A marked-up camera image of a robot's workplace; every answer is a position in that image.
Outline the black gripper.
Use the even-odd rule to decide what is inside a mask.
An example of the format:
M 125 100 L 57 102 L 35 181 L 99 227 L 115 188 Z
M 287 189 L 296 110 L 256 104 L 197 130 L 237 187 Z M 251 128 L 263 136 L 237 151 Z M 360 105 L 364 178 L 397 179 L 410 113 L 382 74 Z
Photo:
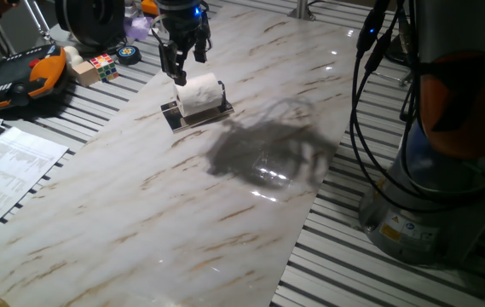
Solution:
M 211 48 L 209 4 L 205 0 L 155 0 L 159 13 L 164 15 L 163 25 L 170 41 L 159 44 L 162 71 L 176 85 L 187 83 L 183 65 L 190 49 L 194 58 L 206 63 L 206 52 Z

